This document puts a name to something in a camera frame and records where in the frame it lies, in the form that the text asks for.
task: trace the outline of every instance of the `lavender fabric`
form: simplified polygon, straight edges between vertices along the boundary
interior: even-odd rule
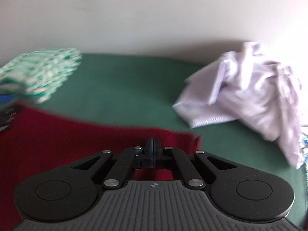
[[[270,58],[259,43],[224,53],[187,83],[173,108],[191,128],[239,119],[265,140],[277,141],[290,165],[303,164],[301,83],[290,66]]]

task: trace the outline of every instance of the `blue object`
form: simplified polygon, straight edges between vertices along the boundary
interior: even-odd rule
[[[0,103],[7,103],[13,100],[13,95],[10,94],[0,94]]]

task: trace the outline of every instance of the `folded green cloth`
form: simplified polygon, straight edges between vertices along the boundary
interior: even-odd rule
[[[77,49],[41,49],[21,54],[0,68],[0,93],[45,102],[81,63]]]

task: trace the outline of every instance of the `red cloth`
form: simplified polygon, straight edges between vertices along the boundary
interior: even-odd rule
[[[132,146],[144,146],[146,138],[160,138],[162,146],[183,149],[187,154],[198,150],[200,137],[159,128],[100,126],[77,122],[24,108],[12,128],[0,133],[0,227],[6,231],[21,218],[13,203],[16,186],[32,175],[111,150],[114,154]],[[170,180],[171,173],[143,170],[138,178]]]

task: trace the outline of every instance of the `green tablecloth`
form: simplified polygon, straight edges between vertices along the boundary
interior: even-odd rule
[[[202,135],[202,150],[278,175],[295,191],[289,220],[302,226],[305,171],[287,164],[277,145],[238,121],[189,129],[172,104],[200,65],[165,58],[83,55],[81,66],[40,108],[86,121],[154,126]]]

